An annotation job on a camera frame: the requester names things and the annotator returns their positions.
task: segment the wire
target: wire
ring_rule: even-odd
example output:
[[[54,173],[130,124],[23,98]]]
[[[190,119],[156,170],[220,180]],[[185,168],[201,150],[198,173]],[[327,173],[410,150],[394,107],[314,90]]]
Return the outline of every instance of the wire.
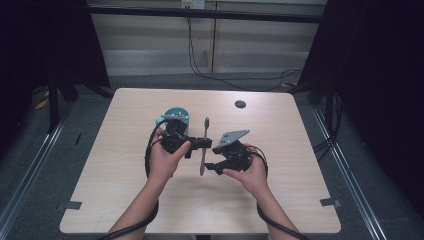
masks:
[[[161,122],[159,122],[158,124],[156,124],[155,128],[153,129],[152,133],[150,134],[149,143],[147,144],[147,147],[146,147],[146,155],[144,157],[144,160],[145,160],[144,164],[145,164],[145,168],[146,168],[146,176],[147,177],[149,177],[149,173],[150,173],[150,153],[152,151],[152,146],[155,145],[157,142],[160,142],[162,139],[158,139],[153,143],[152,143],[152,141],[153,141],[153,138],[156,134],[157,129],[160,127],[160,125],[162,125],[165,122],[168,122],[168,120],[165,119],[165,120],[162,120]],[[153,208],[152,213],[146,219],[142,220],[139,223],[131,225],[129,227],[126,227],[126,228],[120,229],[118,231],[109,233],[109,234],[99,238],[99,240],[114,239],[114,238],[120,237],[122,235],[128,234],[130,232],[133,232],[135,230],[138,230],[142,227],[145,227],[155,219],[156,215],[158,214],[158,211],[159,211],[159,200],[156,202],[156,205]]]
[[[255,146],[247,146],[247,147],[253,147],[253,148],[257,149],[261,153],[261,154],[259,154],[257,152],[250,152],[250,154],[255,155],[255,156],[258,156],[262,160],[262,162],[263,162],[263,164],[265,166],[266,177],[268,177],[268,164],[267,164],[267,161],[266,161],[264,152],[261,149],[259,149],[258,147],[255,147]],[[283,231],[283,232],[285,232],[285,233],[287,233],[287,234],[289,234],[289,235],[291,235],[291,236],[293,236],[293,237],[295,237],[297,239],[300,239],[300,240],[309,240],[309,238],[307,238],[306,236],[304,236],[304,235],[302,235],[302,234],[300,234],[300,233],[298,233],[298,232],[296,232],[296,231],[294,231],[294,230],[292,230],[292,229],[290,229],[288,227],[285,227],[285,226],[283,226],[283,225],[281,225],[281,224],[279,224],[277,222],[274,222],[273,220],[269,219],[265,215],[265,213],[262,211],[262,209],[259,207],[259,203],[256,203],[256,209],[258,211],[259,216],[267,224],[269,224],[269,225],[277,228],[278,230]]]
[[[189,39],[189,59],[190,59],[190,68],[191,70],[199,77],[205,78],[205,79],[209,79],[209,80],[213,80],[213,81],[220,81],[223,82],[229,86],[244,90],[244,91],[254,91],[254,92],[269,92],[272,91],[278,87],[281,86],[281,84],[283,83],[283,78],[288,77],[290,75],[293,75],[296,72],[302,71],[303,68],[300,69],[288,69],[283,71],[280,76],[278,77],[269,77],[269,78],[256,78],[256,77],[248,77],[248,78],[217,78],[217,77],[212,77],[212,76],[206,76],[204,75],[198,68],[197,63],[196,63],[196,59],[194,57],[194,47],[193,47],[193,38],[192,38],[192,30],[191,30],[191,19],[187,18],[187,24],[188,24],[188,39]],[[267,89],[263,89],[263,90],[257,90],[257,89],[248,89],[248,88],[244,88],[238,85],[235,85],[233,83],[230,83],[228,81],[234,81],[234,80],[279,80],[278,84],[276,84],[275,86],[272,86],[270,88]]]
[[[153,208],[152,213],[145,220],[143,220],[143,221],[141,221],[139,223],[136,223],[136,224],[134,224],[132,226],[129,226],[129,227],[120,229],[118,231],[109,233],[109,234],[107,234],[107,235],[99,238],[99,240],[114,239],[114,238],[123,236],[125,234],[128,234],[130,232],[134,232],[134,231],[136,231],[136,230],[138,230],[138,229],[140,229],[142,227],[145,227],[145,226],[147,226],[149,223],[151,223],[155,219],[156,215],[158,214],[158,211],[159,211],[159,201],[156,202],[156,205]]]
[[[337,114],[337,123],[336,123],[335,129],[332,131],[333,134],[330,137],[328,137],[326,140],[324,140],[322,143],[316,145],[313,148],[314,152],[317,153],[327,145],[327,148],[324,151],[324,153],[317,159],[318,162],[320,162],[324,158],[324,156],[328,153],[328,151],[333,147],[334,142],[336,141],[337,134],[338,134],[339,129],[340,129],[340,122],[341,122],[341,118],[342,118],[343,106],[342,106],[342,103],[340,101],[339,94],[335,92],[334,95],[336,97],[336,103],[335,103],[333,109]]]

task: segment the person's right hand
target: person's right hand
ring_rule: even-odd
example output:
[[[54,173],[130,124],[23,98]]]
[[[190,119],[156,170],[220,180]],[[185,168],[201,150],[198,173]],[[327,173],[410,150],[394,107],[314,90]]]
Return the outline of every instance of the person's right hand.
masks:
[[[250,152],[257,152],[254,147],[249,147],[251,146],[250,144],[245,143],[244,145]],[[269,186],[262,160],[254,154],[250,155],[250,159],[252,164],[245,172],[239,172],[232,169],[224,169],[222,172],[240,181],[243,187],[249,191],[253,197],[257,198],[263,191],[269,191]]]
[[[157,142],[159,137],[165,134],[164,130],[157,130],[152,142]],[[190,149],[190,141],[186,141],[181,147],[173,154],[167,152],[160,143],[152,146],[150,156],[150,175],[149,179],[155,178],[156,180],[168,181],[177,170],[178,163],[181,158]]]

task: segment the black pole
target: black pole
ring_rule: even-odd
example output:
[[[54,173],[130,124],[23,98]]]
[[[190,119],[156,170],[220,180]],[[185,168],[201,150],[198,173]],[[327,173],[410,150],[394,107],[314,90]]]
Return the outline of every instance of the black pole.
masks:
[[[328,91],[325,100],[325,124],[327,125],[327,130],[330,133],[330,137],[334,136],[333,131],[333,96],[334,96],[334,83],[333,79],[330,76],[328,79]]]
[[[235,12],[219,10],[199,10],[199,9],[177,9],[177,8],[142,8],[124,7],[112,5],[89,4],[87,6],[76,5],[56,5],[56,4],[35,4],[32,6],[38,10],[47,11],[78,11],[86,12],[87,9],[93,14],[114,14],[114,15],[137,15],[137,16],[162,16],[162,17],[190,17],[209,19],[233,19],[233,20],[254,20],[271,22],[295,22],[295,23],[320,23],[321,16],[314,15],[289,15],[275,13],[253,13]]]

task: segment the tabletop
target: tabletop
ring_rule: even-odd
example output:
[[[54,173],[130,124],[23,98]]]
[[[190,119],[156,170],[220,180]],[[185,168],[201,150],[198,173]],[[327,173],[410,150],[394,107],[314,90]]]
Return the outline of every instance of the tabletop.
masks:
[[[246,106],[238,108],[236,101]],[[109,106],[60,229],[64,233],[106,233],[146,182],[144,153],[155,119],[166,110],[189,112],[188,135],[208,137],[215,147],[224,132],[250,130],[240,139],[259,147],[269,166],[269,186],[302,233],[336,233],[341,225],[293,96],[240,91],[118,89]],[[182,159],[159,198],[156,219],[146,233],[267,233],[255,199],[236,180],[214,171],[199,174],[202,151]],[[206,162],[223,156],[207,150]]]

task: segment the black clamp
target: black clamp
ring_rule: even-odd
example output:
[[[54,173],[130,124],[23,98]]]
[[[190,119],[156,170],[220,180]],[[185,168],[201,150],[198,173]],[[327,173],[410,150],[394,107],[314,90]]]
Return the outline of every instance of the black clamp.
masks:
[[[251,165],[249,150],[238,139],[249,133],[249,130],[224,133],[216,148],[212,151],[225,157],[219,163],[205,163],[208,170],[215,170],[218,175],[222,174],[225,168],[246,171]]]
[[[184,135],[186,129],[187,124],[183,123],[182,121],[177,119],[169,120],[168,124],[166,125],[166,134],[161,141],[162,147],[172,154],[177,151],[186,141],[190,141],[191,146],[188,152],[185,154],[185,158],[190,158],[191,152],[193,150],[212,147],[212,140],[209,138],[196,138]]]

